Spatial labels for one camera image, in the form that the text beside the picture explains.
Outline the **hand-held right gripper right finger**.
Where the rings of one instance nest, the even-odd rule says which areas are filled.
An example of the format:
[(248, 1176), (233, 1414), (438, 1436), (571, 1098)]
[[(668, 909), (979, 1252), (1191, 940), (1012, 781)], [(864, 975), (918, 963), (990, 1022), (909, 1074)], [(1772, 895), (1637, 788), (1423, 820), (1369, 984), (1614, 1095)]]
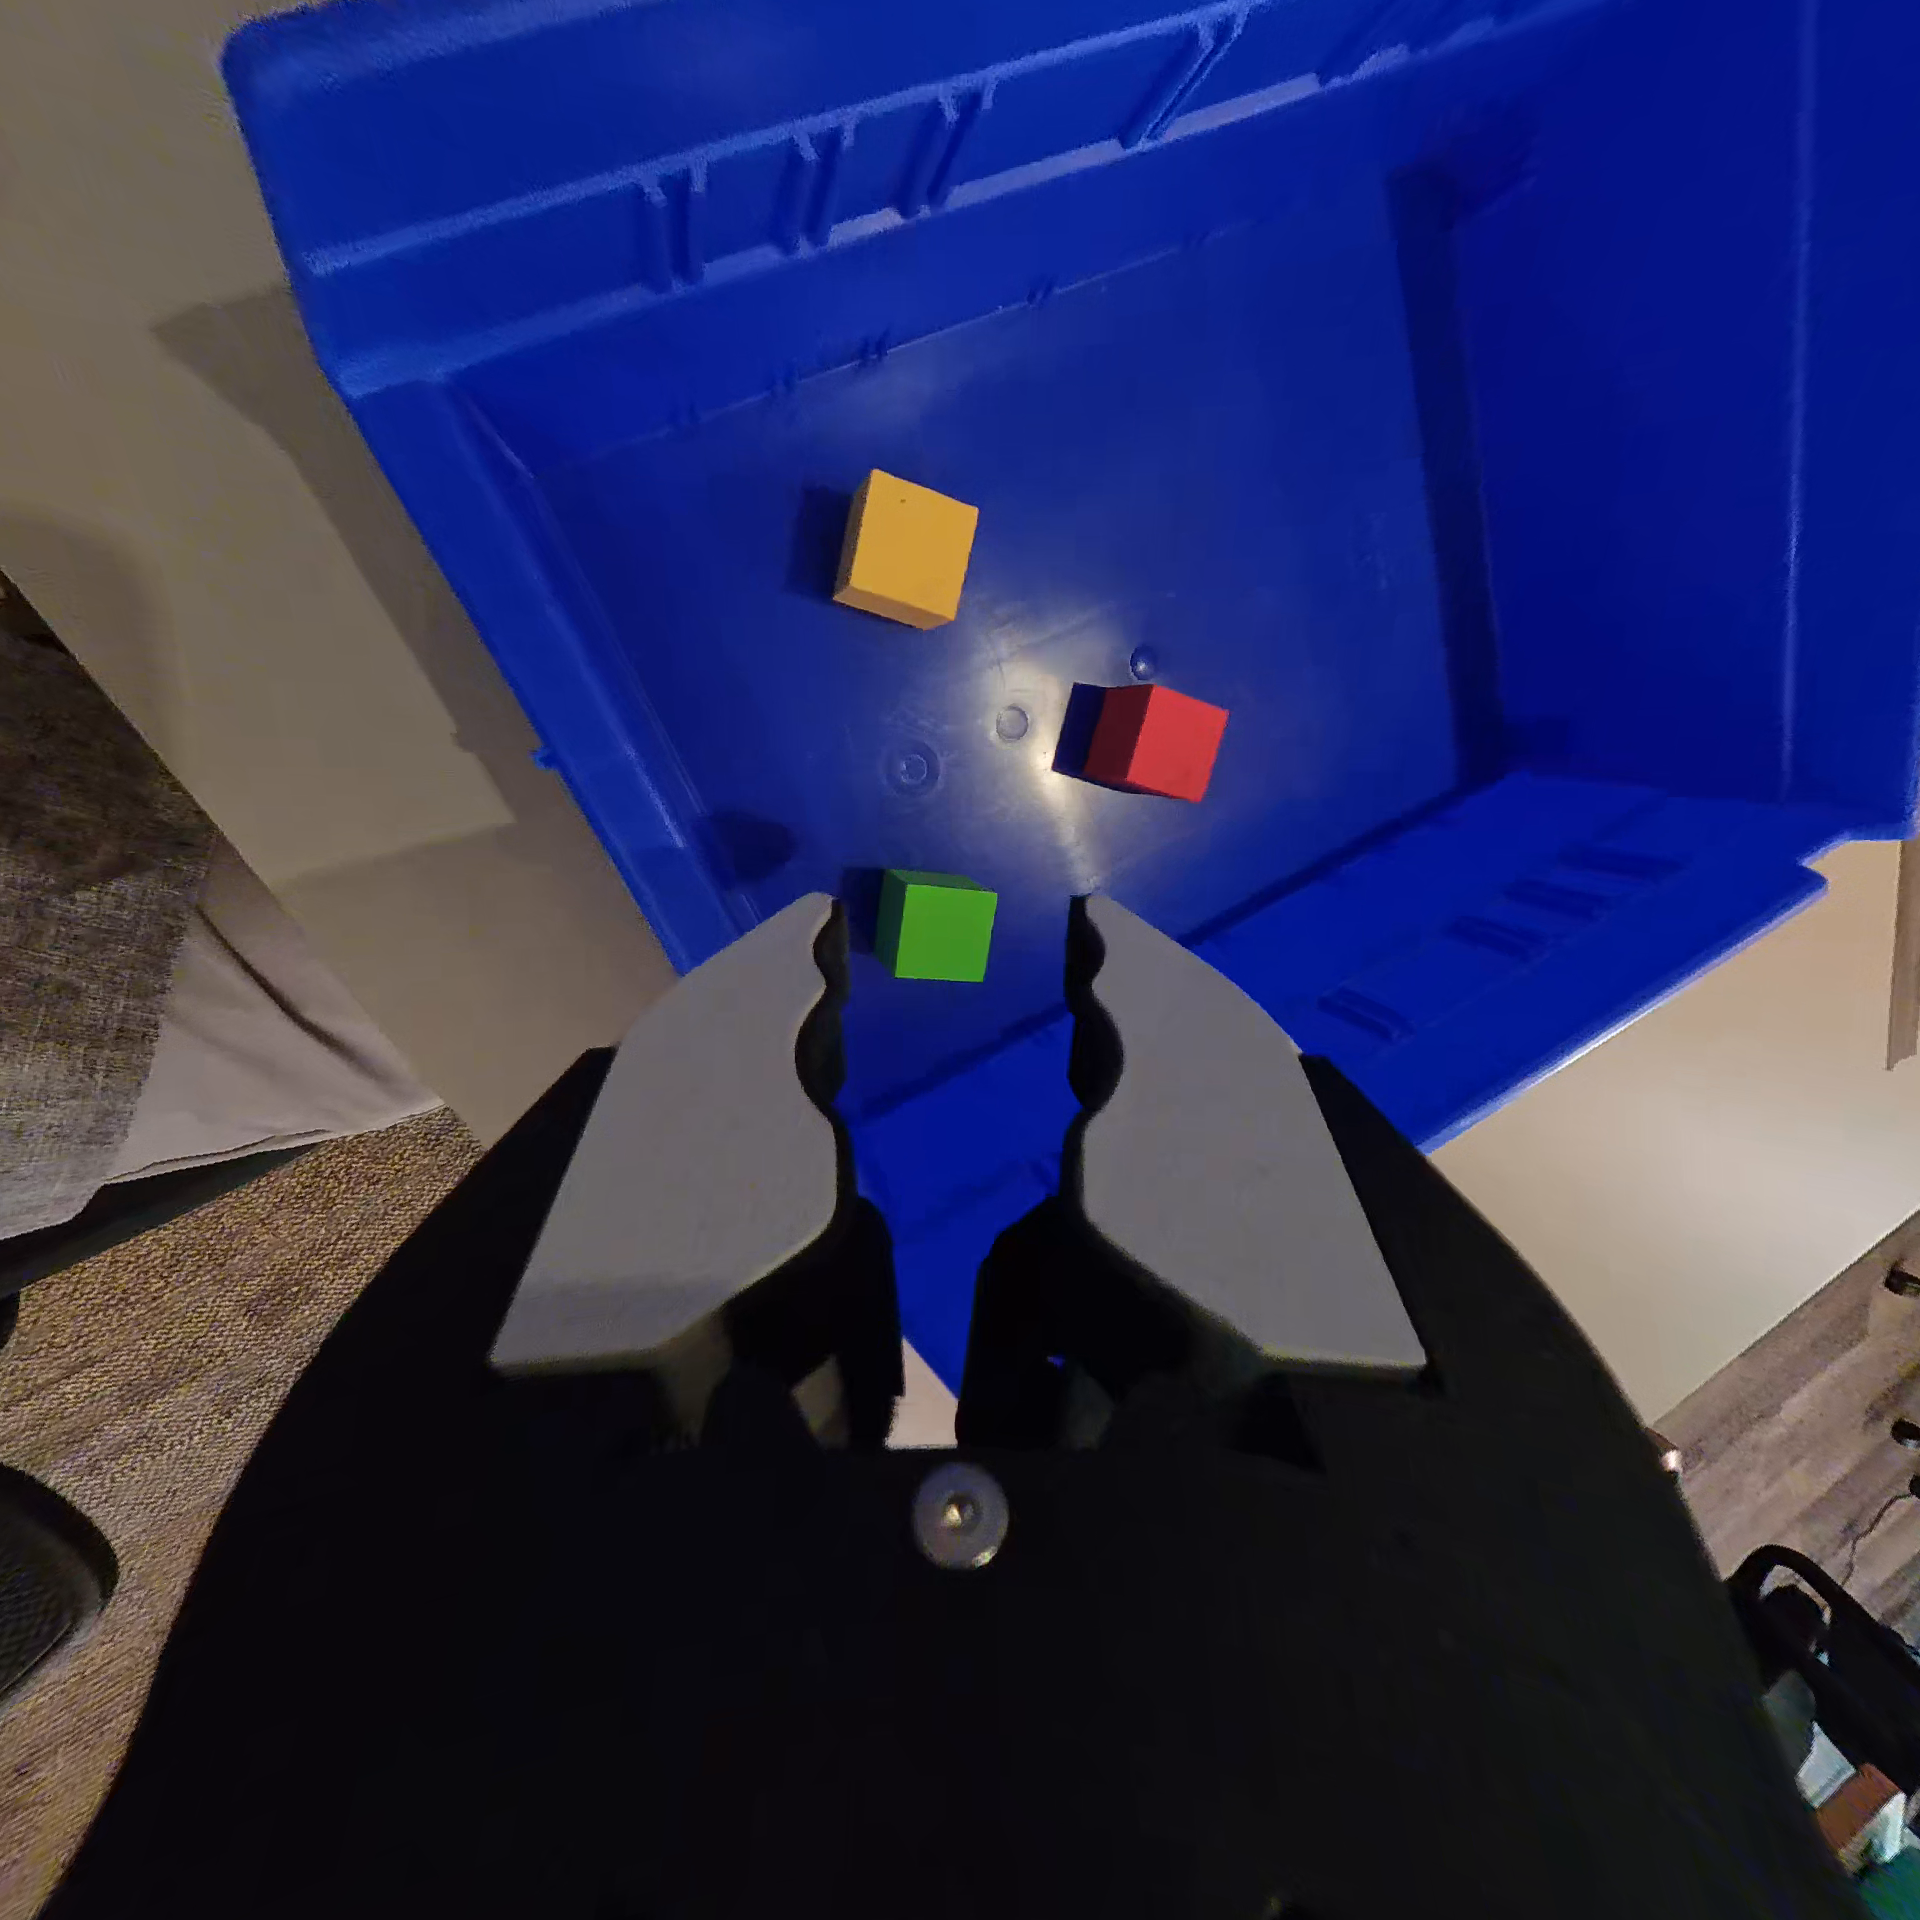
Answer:
[(1063, 1176), (1119, 1256), (1257, 1352), (1417, 1375), (1425, 1349), (1286, 1030), (1109, 895), (1072, 902)]

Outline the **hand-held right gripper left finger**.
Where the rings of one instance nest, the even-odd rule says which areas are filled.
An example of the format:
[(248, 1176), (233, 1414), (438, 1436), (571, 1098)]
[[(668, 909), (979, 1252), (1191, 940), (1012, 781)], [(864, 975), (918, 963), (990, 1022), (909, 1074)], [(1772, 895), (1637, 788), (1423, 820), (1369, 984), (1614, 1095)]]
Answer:
[(793, 1263), (853, 1191), (847, 915), (806, 894), (614, 1047), (496, 1333), (501, 1374), (637, 1364)]

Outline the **green wooden cube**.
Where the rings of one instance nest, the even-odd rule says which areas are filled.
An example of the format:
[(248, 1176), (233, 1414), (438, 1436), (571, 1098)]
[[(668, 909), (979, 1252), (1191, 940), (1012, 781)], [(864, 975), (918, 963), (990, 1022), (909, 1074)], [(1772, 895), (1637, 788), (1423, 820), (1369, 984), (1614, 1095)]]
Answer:
[(940, 871), (879, 871), (872, 950), (888, 975), (979, 984), (992, 959), (998, 894)]

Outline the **blue plastic bin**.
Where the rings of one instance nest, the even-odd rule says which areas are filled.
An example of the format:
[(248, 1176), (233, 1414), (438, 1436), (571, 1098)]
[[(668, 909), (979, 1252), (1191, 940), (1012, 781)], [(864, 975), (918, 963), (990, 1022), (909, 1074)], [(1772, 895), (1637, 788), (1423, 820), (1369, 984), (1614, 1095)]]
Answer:
[[(668, 959), (884, 868), (907, 1340), (1052, 1186), (1067, 901), (1421, 1147), (1915, 814), (1915, 4), (332, 4), (222, 71), (332, 388)], [(955, 621), (832, 582), (870, 468)], [(1205, 799), (1072, 686), (1224, 707)]]

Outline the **pale desk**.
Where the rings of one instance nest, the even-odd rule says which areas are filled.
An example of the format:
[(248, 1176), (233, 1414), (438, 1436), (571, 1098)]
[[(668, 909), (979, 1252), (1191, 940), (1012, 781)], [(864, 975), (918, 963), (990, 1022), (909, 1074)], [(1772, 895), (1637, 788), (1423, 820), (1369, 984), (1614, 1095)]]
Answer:
[[(252, 13), (5, 4), (5, 571), (488, 1144), (665, 958), (303, 341)], [(1915, 1214), (1895, 856), (1437, 1150), (1655, 1420)]]

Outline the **red wooden cube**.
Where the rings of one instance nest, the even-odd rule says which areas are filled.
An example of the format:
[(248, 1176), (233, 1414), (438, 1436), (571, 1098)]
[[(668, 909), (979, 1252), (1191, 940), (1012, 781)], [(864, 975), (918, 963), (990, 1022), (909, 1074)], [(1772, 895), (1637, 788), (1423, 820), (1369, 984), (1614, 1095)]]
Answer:
[(1199, 803), (1230, 724), (1224, 707), (1156, 683), (1077, 683), (1052, 768), (1119, 794)]

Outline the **grey fabric seat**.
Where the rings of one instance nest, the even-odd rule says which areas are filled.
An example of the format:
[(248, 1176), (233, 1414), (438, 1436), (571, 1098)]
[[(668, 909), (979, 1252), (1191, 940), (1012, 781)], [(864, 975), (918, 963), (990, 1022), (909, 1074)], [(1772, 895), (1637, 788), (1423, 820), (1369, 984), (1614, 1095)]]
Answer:
[(438, 1106), (5, 582), (5, 1242)]

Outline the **yellow wooden cube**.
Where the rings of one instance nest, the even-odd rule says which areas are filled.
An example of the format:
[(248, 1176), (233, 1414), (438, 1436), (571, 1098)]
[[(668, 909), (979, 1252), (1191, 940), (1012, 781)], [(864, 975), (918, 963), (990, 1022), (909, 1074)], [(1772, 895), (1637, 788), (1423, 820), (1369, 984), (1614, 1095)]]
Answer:
[(847, 508), (832, 602), (926, 634), (955, 621), (979, 508), (870, 468)]

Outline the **dark chair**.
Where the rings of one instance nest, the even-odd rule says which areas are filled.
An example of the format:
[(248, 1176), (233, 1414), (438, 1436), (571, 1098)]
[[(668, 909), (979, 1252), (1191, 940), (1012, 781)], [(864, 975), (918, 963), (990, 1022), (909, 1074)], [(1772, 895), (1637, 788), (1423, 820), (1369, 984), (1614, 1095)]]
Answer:
[(116, 1588), (94, 1523), (44, 1482), (3, 1468), (3, 1708), (70, 1651)]

